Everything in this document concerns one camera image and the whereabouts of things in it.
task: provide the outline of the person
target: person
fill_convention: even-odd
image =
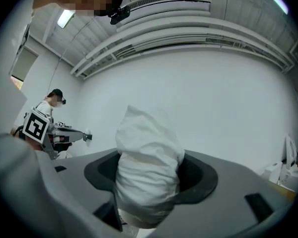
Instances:
[[[20,139],[24,140],[25,142],[27,142],[30,145],[30,147],[32,148],[32,150],[43,151],[42,144],[40,144],[38,141],[26,136],[22,132],[22,130],[20,130],[19,128],[13,127],[10,131],[10,134],[13,137],[20,138]],[[60,136],[59,138],[60,138],[59,139],[60,142],[64,141],[64,139],[65,139],[63,136]],[[49,139],[50,139],[51,144],[54,144],[53,136],[49,135]],[[72,143],[57,145],[55,150],[58,150],[59,153],[63,152],[61,155],[61,159],[66,158],[66,150],[68,149],[68,147],[70,147],[72,145],[73,145]]]
[[[52,116],[53,108],[59,108],[64,104],[63,93],[60,89],[54,89],[51,93],[44,97],[36,109],[44,114]]]
[[[77,14],[109,15],[122,0],[20,0],[0,28],[0,133],[9,133],[26,97],[10,80],[14,64],[29,36],[35,9],[57,3]]]

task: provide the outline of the gray device housing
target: gray device housing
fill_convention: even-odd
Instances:
[[[51,160],[54,160],[58,156],[58,152],[54,150],[51,141],[49,139],[49,135],[52,135],[53,137],[57,136],[62,136],[65,138],[64,143],[72,143],[79,141],[83,139],[84,141],[87,141],[86,134],[79,131],[75,130],[72,128],[66,128],[66,127],[53,127],[52,130],[48,130],[47,133],[44,136],[44,141],[43,141],[43,150],[46,152]]]
[[[46,153],[32,151],[19,139],[0,136],[0,194],[15,215],[43,237],[127,237],[105,223],[106,211],[117,214],[114,194],[96,188],[84,174],[87,165],[109,155],[114,157],[115,151],[51,161]],[[218,184],[199,203],[176,203],[149,238],[259,236],[289,208],[286,198],[250,169],[202,153],[185,152],[211,166]],[[259,193],[273,211],[260,223],[245,200],[246,195],[254,193]]]

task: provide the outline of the black and white square marker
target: black and white square marker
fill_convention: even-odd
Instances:
[[[25,127],[25,134],[29,134],[36,138],[38,141],[43,141],[46,131],[47,121],[44,121],[37,117],[35,114],[31,114]]]

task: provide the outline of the black strap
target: black strap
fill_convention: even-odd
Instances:
[[[43,101],[41,101],[35,108],[37,109],[38,108],[38,106],[42,103]]]
[[[25,134],[22,132],[22,130],[19,131],[19,138],[25,141]]]

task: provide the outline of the white fabric bag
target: white fabric bag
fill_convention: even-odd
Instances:
[[[121,158],[116,173],[116,199],[121,217],[139,228],[153,228],[172,210],[178,167],[184,158],[167,114],[128,106],[116,133]]]

